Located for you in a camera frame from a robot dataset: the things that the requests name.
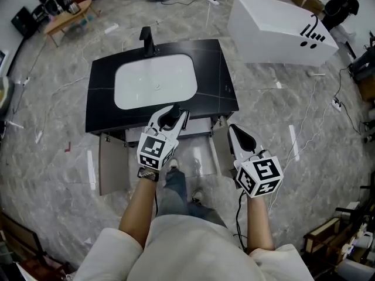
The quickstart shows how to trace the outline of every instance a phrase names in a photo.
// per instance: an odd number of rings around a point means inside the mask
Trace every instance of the open cabinet door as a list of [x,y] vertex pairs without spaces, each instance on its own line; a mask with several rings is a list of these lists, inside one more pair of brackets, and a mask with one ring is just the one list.
[[216,154],[215,163],[217,173],[228,178],[233,178],[233,170],[235,170],[233,163],[235,159],[230,153],[228,129],[227,120],[221,116],[220,120],[213,127],[212,142],[215,149],[215,153],[213,154]]
[[99,195],[130,188],[129,150],[124,141],[106,134],[99,140]]

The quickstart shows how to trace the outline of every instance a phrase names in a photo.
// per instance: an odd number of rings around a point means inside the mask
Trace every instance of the white bathtub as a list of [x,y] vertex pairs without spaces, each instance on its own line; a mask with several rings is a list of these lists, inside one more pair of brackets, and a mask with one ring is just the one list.
[[[319,67],[339,48],[318,20],[311,33],[324,41],[307,38],[315,25],[312,12],[277,0],[234,0],[228,30],[246,63],[291,63]],[[300,35],[303,29],[311,27]]]

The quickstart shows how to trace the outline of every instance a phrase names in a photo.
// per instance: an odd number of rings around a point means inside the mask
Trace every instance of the marble floor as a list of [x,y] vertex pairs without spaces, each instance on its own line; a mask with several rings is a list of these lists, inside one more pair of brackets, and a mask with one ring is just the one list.
[[[100,231],[118,227],[137,184],[138,165],[132,149],[131,188],[99,196],[97,184],[90,183],[87,166],[91,151],[97,181],[98,137],[85,134],[84,124],[91,62],[122,49],[141,47],[138,37],[143,26],[152,26],[156,44],[219,39],[240,106],[230,122],[258,132],[285,167],[292,145],[289,126],[298,134],[315,82],[306,71],[318,69],[244,64],[226,28],[232,3],[221,0],[214,6],[201,0],[189,6],[167,6],[151,0],[95,0],[93,7],[100,17],[92,15],[92,30],[83,26],[71,28],[65,36],[57,35],[58,48],[38,33],[26,41],[11,76],[14,80],[31,78],[13,116],[13,121],[25,128],[10,126],[1,146],[0,198],[2,209],[37,232],[50,255],[78,267]],[[115,23],[119,28],[105,34],[104,30]],[[326,76],[316,83],[297,140],[300,149],[318,130],[323,112],[338,90],[339,70],[347,66],[341,54],[346,52],[336,53],[319,69]],[[358,126],[359,120],[366,118],[367,105],[346,72],[338,96]],[[36,135],[42,130],[43,136],[36,143]],[[69,142],[71,150],[65,152]],[[335,207],[357,200],[359,186],[369,182],[369,173],[375,167],[374,156],[374,146],[362,144],[345,112],[328,107],[319,135],[301,153],[299,161],[292,161],[285,171],[270,212],[276,244],[292,243],[301,248],[303,235],[331,217]],[[189,191],[202,186],[207,193],[206,204],[214,207],[235,232],[240,191],[232,180],[216,175],[208,138],[182,140],[176,157],[186,174]],[[245,233],[244,210],[240,224]]]

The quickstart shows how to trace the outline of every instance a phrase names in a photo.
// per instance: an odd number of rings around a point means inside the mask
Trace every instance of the black countertop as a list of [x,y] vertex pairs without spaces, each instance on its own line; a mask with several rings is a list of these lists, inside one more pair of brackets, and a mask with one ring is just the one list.
[[[228,67],[218,40],[159,44],[156,56],[186,54],[193,60],[197,92],[179,105],[190,119],[229,115],[238,111]],[[173,103],[123,110],[114,101],[115,74],[125,63],[144,59],[144,48],[93,61],[86,105],[86,132],[101,133],[146,126],[152,114]]]

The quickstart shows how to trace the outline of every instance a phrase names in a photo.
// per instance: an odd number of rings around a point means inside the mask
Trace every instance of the white sleeve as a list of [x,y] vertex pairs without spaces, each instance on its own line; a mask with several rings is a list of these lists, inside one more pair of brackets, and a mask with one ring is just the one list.
[[284,245],[276,251],[256,249],[250,256],[267,280],[313,281],[313,278],[293,245]]
[[143,252],[130,235],[104,229],[81,264],[74,281],[123,281]]

